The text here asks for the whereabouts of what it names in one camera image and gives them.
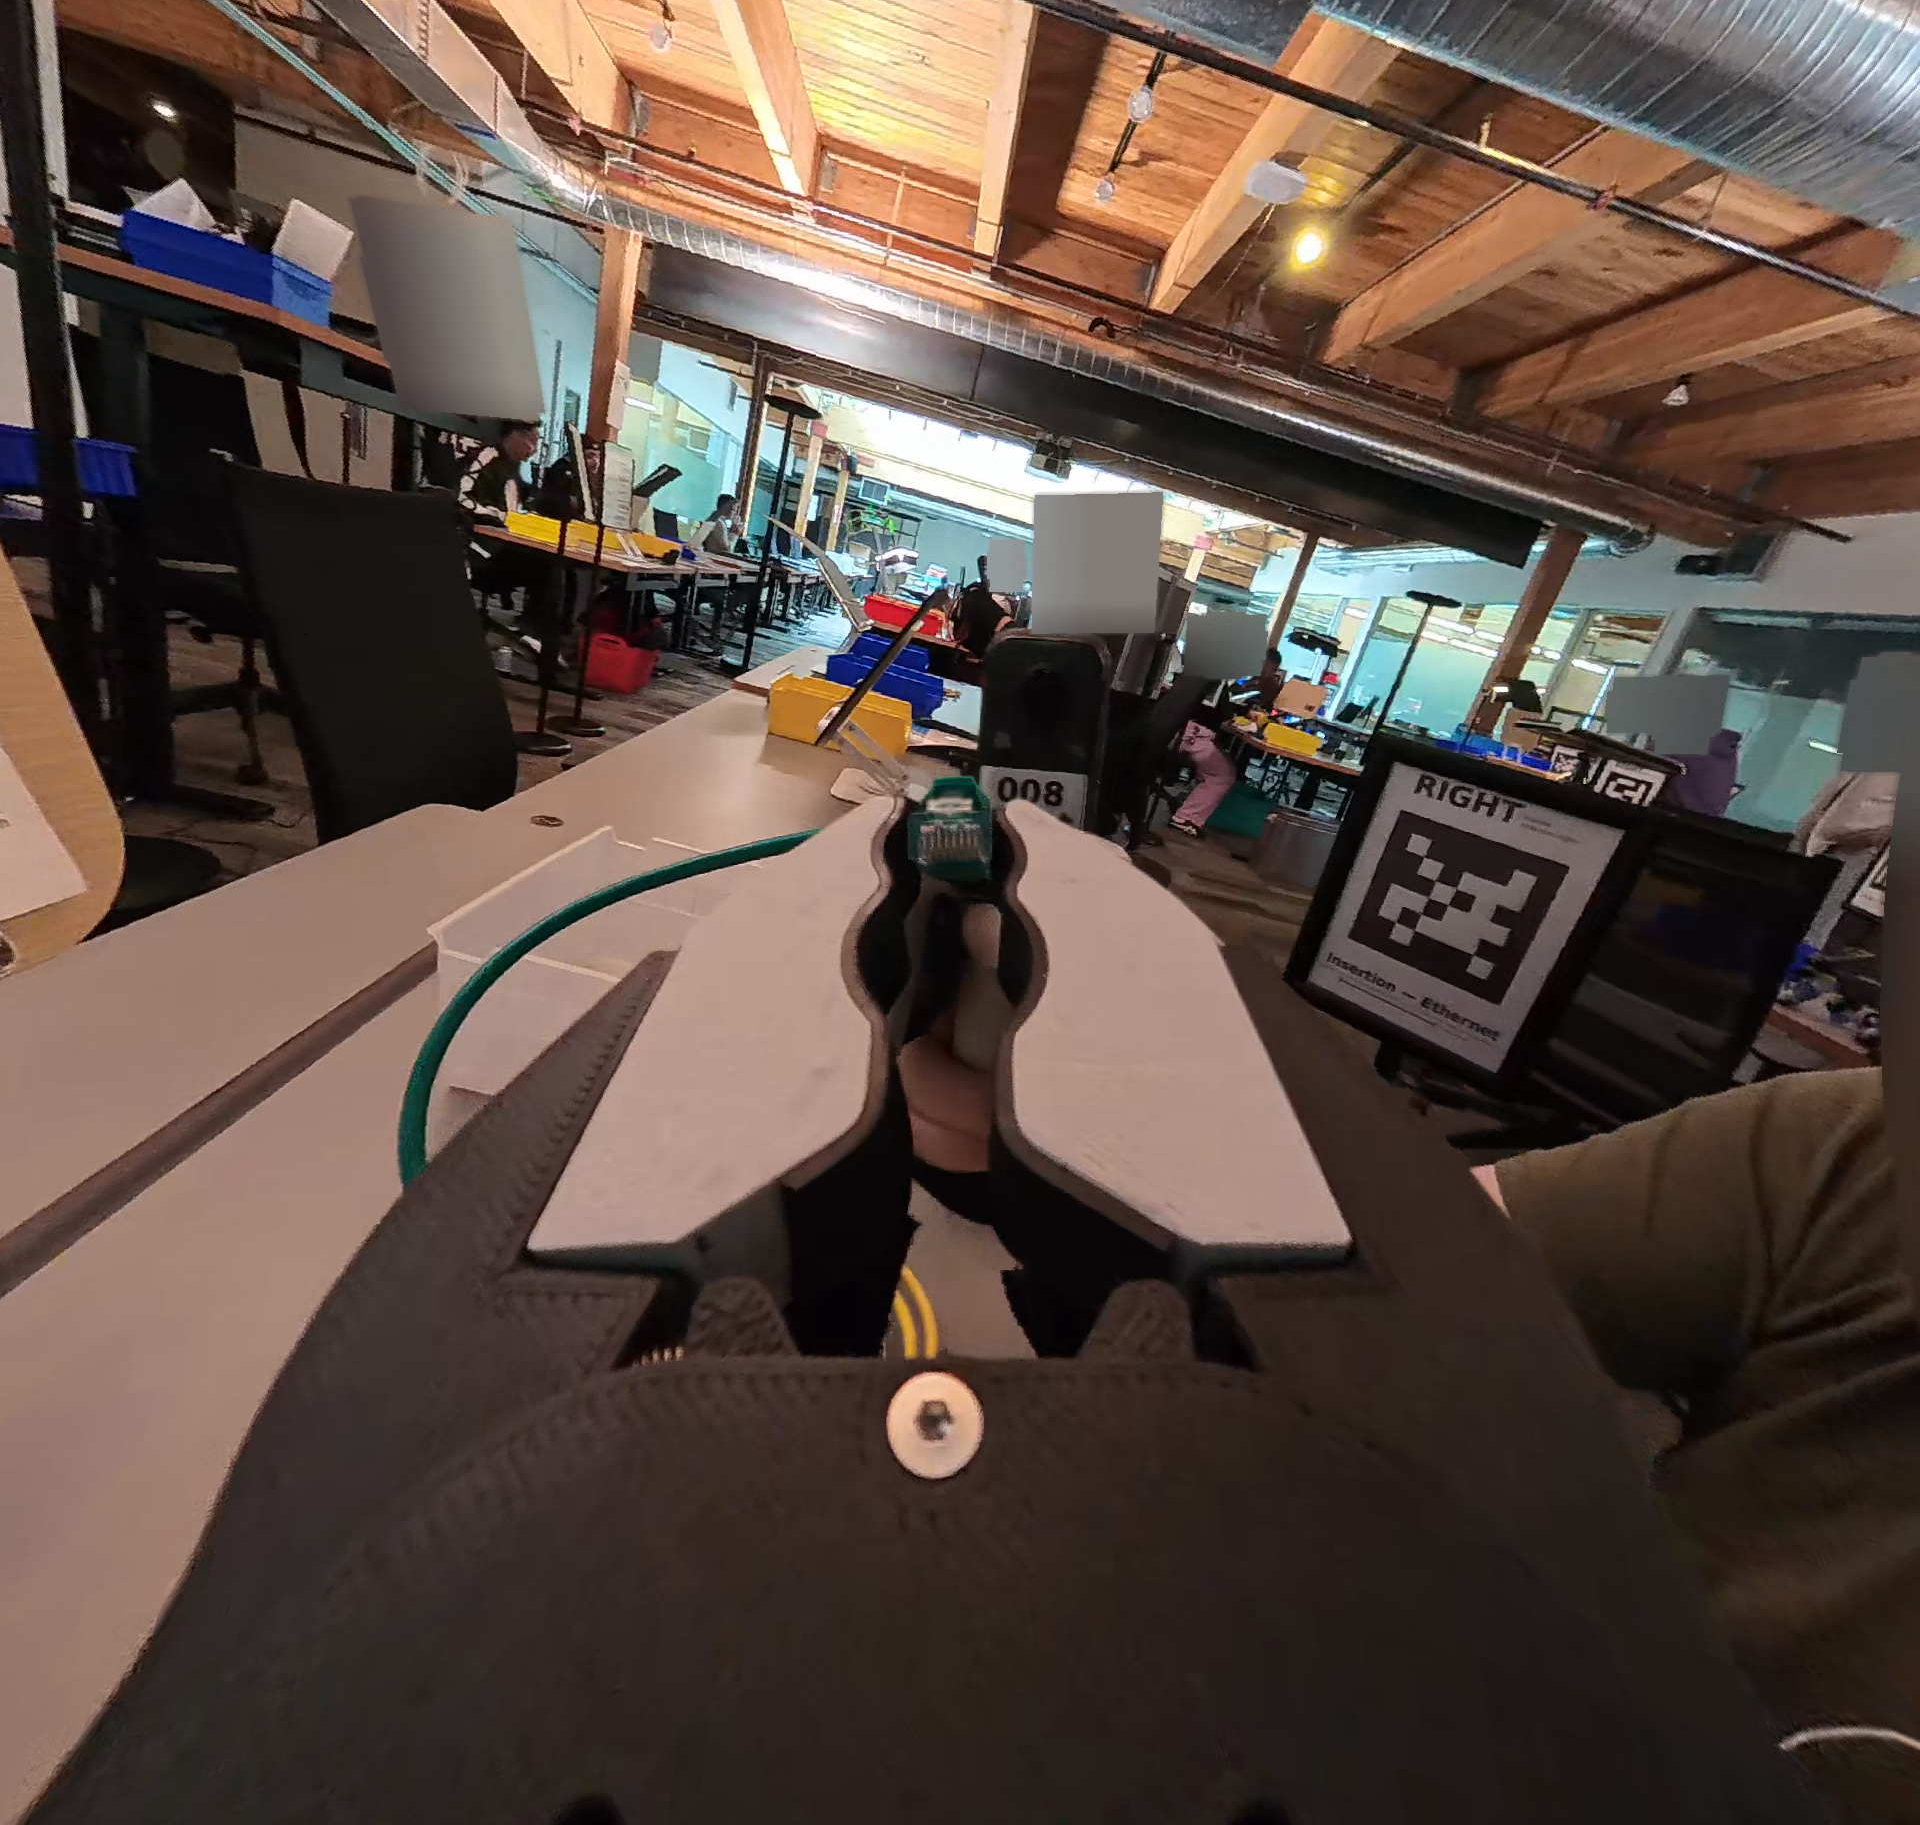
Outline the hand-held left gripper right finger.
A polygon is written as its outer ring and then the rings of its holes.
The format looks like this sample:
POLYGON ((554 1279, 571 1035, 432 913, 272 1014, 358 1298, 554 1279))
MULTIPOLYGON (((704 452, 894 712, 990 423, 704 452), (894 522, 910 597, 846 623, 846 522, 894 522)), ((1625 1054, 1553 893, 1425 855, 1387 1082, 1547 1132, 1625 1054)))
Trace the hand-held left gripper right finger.
POLYGON ((1221 933, 1130 853, 1037 807, 997 810, 990 1230, 1037 1355, 1111 1298, 1188 1313, 1230 1279, 1356 1264, 1356 1225, 1221 933))

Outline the silver ventilation duct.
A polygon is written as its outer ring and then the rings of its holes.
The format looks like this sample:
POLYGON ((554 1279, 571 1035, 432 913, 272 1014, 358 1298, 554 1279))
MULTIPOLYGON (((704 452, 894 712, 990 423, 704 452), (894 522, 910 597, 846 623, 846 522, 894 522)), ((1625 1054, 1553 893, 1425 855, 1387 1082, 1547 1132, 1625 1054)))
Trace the silver ventilation duct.
POLYGON ((1914 237, 1920 0, 1098 0, 1251 67, 1310 16, 1914 237))

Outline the person's right hand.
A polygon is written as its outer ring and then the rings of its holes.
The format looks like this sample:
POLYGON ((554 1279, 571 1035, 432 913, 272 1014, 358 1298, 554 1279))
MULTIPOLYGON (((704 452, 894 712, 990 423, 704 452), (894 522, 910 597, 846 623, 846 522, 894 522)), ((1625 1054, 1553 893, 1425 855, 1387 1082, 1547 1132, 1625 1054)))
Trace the person's right hand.
POLYGON ((916 1132, 916 1167, 986 1173, 990 1167, 990 1072, 954 1054, 954 1017, 905 1043, 905 1102, 916 1132))

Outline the small yellow storage bin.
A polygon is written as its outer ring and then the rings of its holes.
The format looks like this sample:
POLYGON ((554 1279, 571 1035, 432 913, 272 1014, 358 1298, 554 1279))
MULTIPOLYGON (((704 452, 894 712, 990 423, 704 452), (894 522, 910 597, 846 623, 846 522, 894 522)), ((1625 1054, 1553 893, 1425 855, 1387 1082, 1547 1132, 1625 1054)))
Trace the small yellow storage bin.
POLYGON ((770 737, 817 746, 834 720, 866 726, 883 756, 910 756, 916 712, 905 695, 869 691, 850 713, 850 686, 834 675, 773 675, 770 737))

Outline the person's olive clothing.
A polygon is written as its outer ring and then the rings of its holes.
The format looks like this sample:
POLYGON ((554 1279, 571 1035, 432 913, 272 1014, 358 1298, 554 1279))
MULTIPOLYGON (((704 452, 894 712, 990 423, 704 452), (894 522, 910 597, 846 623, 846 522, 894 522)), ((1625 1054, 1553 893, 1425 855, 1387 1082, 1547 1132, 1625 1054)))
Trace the person's olive clothing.
POLYGON ((1828 1818, 1920 1818, 1920 1338, 1882 1072, 1786 1072, 1478 1167, 1601 1365, 1673 1436, 1658 1504, 1828 1818))

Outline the clear acrylic stand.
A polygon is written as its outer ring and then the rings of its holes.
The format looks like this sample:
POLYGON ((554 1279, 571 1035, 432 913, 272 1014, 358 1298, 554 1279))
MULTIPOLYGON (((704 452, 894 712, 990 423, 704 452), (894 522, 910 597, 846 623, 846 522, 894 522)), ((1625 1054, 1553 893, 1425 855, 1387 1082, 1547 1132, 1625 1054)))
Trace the clear acrylic stand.
MULTIPOLYGON (((539 913, 691 855, 697 853, 676 841, 628 844, 613 824, 602 824, 546 853, 539 863, 501 880, 498 893, 432 920, 440 1004, 453 1004, 456 988, 518 933, 529 933, 539 913)), ((762 863, 731 863, 666 893, 635 893, 529 949, 453 1035, 440 1088, 498 1097, 532 1054, 546 1054, 569 1027, 578 1027, 646 957, 676 957, 684 933, 762 870, 773 863, 762 855, 762 863)))

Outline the instruction sheet on stand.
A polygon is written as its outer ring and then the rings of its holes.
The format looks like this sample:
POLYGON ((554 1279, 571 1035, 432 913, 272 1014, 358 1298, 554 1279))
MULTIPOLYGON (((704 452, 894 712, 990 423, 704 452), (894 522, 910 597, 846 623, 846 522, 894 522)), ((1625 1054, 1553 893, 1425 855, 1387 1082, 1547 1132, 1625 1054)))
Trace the instruction sheet on stand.
POLYGON ((124 810, 0 569, 0 972, 76 949, 124 893, 124 810))

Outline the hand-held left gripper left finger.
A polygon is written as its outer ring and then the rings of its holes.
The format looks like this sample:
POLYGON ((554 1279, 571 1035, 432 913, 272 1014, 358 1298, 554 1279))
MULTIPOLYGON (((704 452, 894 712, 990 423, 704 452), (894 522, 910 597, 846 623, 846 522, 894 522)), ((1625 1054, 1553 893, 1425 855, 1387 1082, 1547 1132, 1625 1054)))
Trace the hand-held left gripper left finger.
POLYGON ((910 909, 905 799, 757 863, 668 957, 529 1255, 745 1279, 803 1355, 883 1355, 916 1238, 887 1041, 910 909))

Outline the marker sign on easel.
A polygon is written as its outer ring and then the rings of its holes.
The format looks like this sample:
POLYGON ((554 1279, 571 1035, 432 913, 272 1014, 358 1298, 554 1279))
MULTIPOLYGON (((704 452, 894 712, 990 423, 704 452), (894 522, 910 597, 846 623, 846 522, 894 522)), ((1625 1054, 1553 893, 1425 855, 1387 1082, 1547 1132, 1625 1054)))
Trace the marker sign on easel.
POLYGON ((1651 807, 1375 737, 1281 982, 1382 1043, 1515 1097, 1651 841, 1651 807))

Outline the black office chair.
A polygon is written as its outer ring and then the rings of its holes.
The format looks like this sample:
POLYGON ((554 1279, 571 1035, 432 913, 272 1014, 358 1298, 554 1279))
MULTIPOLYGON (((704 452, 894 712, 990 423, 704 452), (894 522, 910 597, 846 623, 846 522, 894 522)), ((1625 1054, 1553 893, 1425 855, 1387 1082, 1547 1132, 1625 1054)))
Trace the black office chair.
POLYGON ((299 726, 313 844, 518 793, 518 720, 453 488, 343 488, 220 463, 243 604, 299 726))

